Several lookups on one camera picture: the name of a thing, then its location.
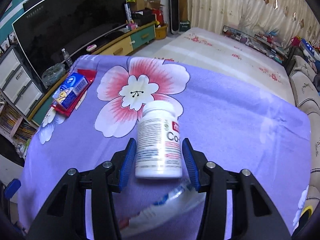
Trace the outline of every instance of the white flower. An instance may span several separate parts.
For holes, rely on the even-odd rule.
[[[127,135],[142,117],[143,106],[153,100],[172,103],[179,117],[183,107],[169,95],[183,92],[189,79],[185,67],[164,64],[164,60],[135,57],[130,60],[128,70],[114,66],[97,88],[98,98],[109,102],[98,114],[96,130],[105,137]]]
[[[294,230],[299,226],[299,219],[300,219],[300,216],[301,216],[301,213],[302,213],[302,209],[304,207],[304,203],[306,202],[306,198],[307,198],[307,194],[308,194],[308,190],[309,190],[309,185],[307,186],[307,188],[302,191],[301,193],[301,198],[299,200],[299,203],[298,203],[298,211],[296,212],[296,216],[293,220],[293,227],[294,227]]]
[[[122,107],[129,106],[129,109],[138,111],[142,104],[152,102],[154,100],[151,94],[157,92],[158,84],[149,83],[149,78],[146,75],[140,75],[138,80],[135,76],[128,78],[128,84],[122,87],[119,95],[122,97]]]
[[[51,139],[55,125],[62,124],[64,120],[65,117],[58,114],[56,110],[51,106],[37,131],[41,144],[44,144]]]

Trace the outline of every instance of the white bed sheet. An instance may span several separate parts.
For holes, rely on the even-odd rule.
[[[289,78],[283,66],[223,35],[191,28],[153,56],[235,77],[295,105]]]

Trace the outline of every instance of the tower fan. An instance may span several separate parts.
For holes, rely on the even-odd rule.
[[[169,0],[169,27],[172,34],[179,32],[179,0]]]

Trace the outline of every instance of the red label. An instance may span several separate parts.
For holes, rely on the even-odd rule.
[[[176,122],[172,121],[172,129],[176,132],[179,132],[179,125]]]

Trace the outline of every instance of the bookshelf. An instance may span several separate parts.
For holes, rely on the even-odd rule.
[[[36,133],[36,126],[31,125],[0,94],[0,134],[9,140],[26,143]]]

